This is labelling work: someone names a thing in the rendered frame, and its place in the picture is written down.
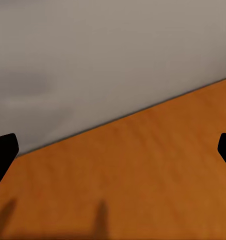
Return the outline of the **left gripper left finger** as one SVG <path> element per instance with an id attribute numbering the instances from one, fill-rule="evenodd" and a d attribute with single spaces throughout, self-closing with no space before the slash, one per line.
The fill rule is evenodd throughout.
<path id="1" fill-rule="evenodd" d="M 0 182 L 19 152 L 17 137 L 14 133 L 0 136 Z"/>

